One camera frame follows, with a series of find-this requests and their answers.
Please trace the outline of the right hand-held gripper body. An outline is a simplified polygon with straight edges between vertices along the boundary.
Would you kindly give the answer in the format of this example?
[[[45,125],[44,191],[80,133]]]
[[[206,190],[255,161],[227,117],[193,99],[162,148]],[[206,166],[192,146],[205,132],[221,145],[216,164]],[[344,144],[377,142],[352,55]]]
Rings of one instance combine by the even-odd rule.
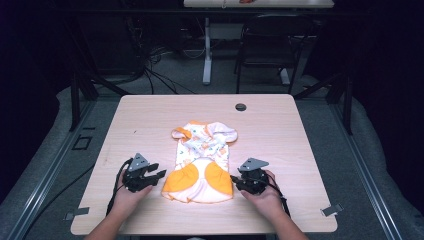
[[[241,178],[237,182],[237,189],[250,194],[261,194],[269,183],[263,167],[269,163],[256,158],[248,158],[239,168]]]

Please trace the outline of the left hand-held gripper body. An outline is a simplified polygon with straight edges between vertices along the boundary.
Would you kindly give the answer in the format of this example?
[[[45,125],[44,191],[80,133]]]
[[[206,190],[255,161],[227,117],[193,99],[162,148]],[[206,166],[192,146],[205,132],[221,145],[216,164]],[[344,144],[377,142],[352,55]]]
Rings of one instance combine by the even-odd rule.
[[[145,179],[149,161],[140,153],[136,153],[131,159],[129,167],[125,170],[122,183],[131,192],[138,192],[148,185],[156,186],[159,180]]]

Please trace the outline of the orange and white baby romper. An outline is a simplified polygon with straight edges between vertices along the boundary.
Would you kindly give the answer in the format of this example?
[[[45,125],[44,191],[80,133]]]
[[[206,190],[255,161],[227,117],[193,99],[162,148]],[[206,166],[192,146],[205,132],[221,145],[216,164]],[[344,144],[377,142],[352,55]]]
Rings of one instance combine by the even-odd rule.
[[[165,180],[162,196],[183,203],[231,200],[229,144],[238,139],[237,131],[220,122],[191,121],[171,135],[178,140],[175,167]]]

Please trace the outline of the person's right hand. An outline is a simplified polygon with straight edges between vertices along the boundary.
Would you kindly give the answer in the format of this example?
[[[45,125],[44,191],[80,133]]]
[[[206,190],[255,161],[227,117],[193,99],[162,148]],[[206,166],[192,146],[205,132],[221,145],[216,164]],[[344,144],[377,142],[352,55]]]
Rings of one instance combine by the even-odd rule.
[[[252,195],[244,190],[241,191],[241,194],[252,203],[258,212],[269,222],[271,217],[285,213],[282,208],[279,193],[270,186],[267,186],[260,195]]]

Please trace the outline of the person's left hand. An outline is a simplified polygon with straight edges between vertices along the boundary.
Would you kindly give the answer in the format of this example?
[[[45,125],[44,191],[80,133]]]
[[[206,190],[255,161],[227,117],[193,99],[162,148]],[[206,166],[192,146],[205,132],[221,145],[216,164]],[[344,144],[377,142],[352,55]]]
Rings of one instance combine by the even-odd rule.
[[[148,185],[141,191],[131,192],[125,187],[120,187],[116,192],[110,215],[120,219],[128,218],[152,189],[153,186]]]

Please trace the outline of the black metal stand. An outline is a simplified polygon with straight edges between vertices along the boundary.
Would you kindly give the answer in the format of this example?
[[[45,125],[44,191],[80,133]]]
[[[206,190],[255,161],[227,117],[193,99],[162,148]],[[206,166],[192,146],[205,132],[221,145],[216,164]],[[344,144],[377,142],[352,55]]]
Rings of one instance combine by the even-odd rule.
[[[337,73],[294,95],[296,100],[306,98],[321,88],[329,87],[325,100],[328,104],[338,104],[343,97],[342,125],[352,135],[351,115],[353,103],[353,81],[345,73]]]
[[[75,19],[64,19],[63,25],[70,38],[67,53],[73,71],[71,78],[72,123],[70,130],[74,131],[82,122],[80,95],[83,95],[88,101],[96,101],[99,97],[99,93],[94,86],[95,83],[106,87],[119,96],[128,95],[129,92],[107,81],[99,74],[79,22]]]

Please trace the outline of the black folding chair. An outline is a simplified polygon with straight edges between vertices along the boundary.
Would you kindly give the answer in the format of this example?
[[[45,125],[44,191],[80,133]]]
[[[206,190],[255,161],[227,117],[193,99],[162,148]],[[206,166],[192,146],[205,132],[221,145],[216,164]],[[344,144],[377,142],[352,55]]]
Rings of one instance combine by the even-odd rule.
[[[314,30],[313,20],[304,15],[260,14],[247,20],[240,34],[234,73],[236,92],[240,92],[241,70],[291,69],[291,93],[305,40]]]

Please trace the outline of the white desk with metal leg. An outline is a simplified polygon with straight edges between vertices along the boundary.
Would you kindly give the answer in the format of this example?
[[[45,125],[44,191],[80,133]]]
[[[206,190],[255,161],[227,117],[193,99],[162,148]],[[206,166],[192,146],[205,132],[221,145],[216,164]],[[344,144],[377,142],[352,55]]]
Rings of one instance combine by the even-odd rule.
[[[312,13],[329,10],[335,0],[183,0],[185,10],[199,13],[204,21],[205,60],[203,84],[211,83],[212,39],[236,39],[247,18],[262,13]]]

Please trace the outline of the grey table bracket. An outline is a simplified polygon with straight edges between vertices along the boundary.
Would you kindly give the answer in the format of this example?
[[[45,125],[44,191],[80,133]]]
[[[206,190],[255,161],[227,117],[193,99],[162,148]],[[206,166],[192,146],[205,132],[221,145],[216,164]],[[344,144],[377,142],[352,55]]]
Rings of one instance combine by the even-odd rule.
[[[63,220],[64,221],[71,221],[73,220],[76,216],[80,216],[80,215],[86,215],[89,213],[89,207],[84,207],[84,208],[78,208],[74,211],[71,212],[67,212],[64,215]]]
[[[321,213],[325,216],[331,216],[331,215],[337,215],[339,212],[343,211],[344,207],[341,204],[335,204],[328,206],[327,208],[324,208],[321,210]]]

